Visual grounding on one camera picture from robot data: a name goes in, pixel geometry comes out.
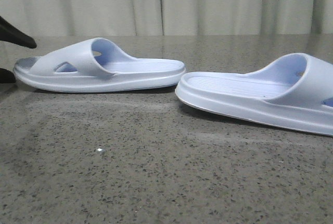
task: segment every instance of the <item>speckled stone surface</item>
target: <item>speckled stone surface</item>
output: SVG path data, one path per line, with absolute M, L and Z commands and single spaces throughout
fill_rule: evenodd
M 0 42 L 0 67 L 88 38 L 35 39 Z M 333 35 L 109 39 L 188 71 L 250 72 L 292 52 L 333 62 Z M 0 223 L 332 223 L 333 138 L 205 113 L 174 89 L 0 84 Z

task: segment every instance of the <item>curtain fold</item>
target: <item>curtain fold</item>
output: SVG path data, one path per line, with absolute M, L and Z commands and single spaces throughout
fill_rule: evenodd
M 0 0 L 35 36 L 333 33 L 333 0 Z

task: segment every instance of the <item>triangular cutout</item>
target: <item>triangular cutout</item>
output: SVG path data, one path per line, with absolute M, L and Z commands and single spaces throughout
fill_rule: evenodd
M 68 62 L 64 62 L 60 64 L 57 68 L 55 68 L 55 72 L 60 73 L 60 72 L 76 72 L 77 69 L 73 65 L 71 65 Z

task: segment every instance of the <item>slide sandal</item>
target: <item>slide sandal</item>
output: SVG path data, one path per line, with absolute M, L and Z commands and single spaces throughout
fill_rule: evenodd
M 295 53 L 247 74 L 187 73 L 175 92 L 185 104 L 211 113 L 333 135 L 332 80 L 332 64 Z
M 162 88 L 177 84 L 184 73 L 181 61 L 135 58 L 103 38 L 21 59 L 14 66 L 16 78 L 34 88 L 72 93 Z

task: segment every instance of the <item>black object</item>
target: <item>black object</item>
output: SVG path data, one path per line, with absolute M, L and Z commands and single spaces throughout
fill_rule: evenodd
M 15 83 L 16 79 L 12 72 L 0 68 L 0 83 Z
M 35 40 L 16 29 L 0 16 L 0 41 L 15 43 L 28 48 L 36 48 Z

